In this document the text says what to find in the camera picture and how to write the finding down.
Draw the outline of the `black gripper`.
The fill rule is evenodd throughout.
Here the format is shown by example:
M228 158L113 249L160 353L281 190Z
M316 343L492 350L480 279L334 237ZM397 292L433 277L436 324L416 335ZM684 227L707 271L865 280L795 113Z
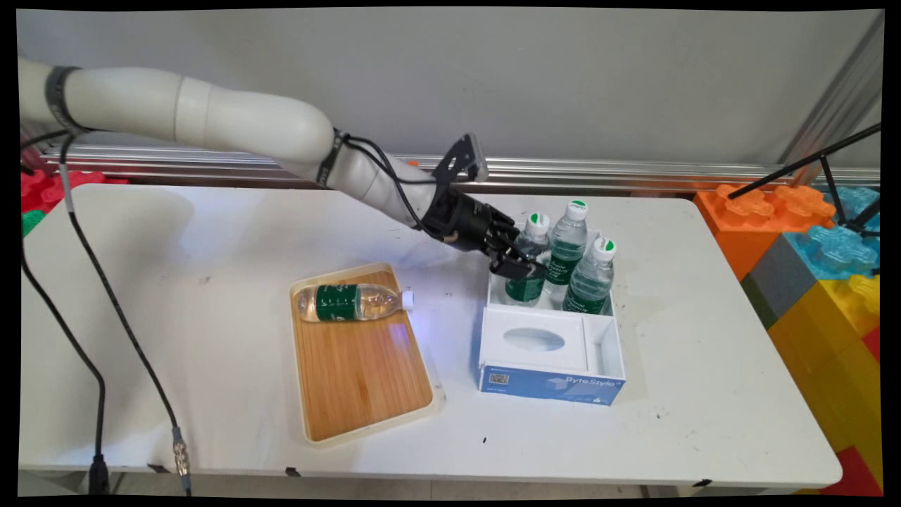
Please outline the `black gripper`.
M459 251L491 256L491 272L509 280L544 278L546 266L536 256L536 218L515 223L486 203L458 192L436 193L426 214L424 230Z

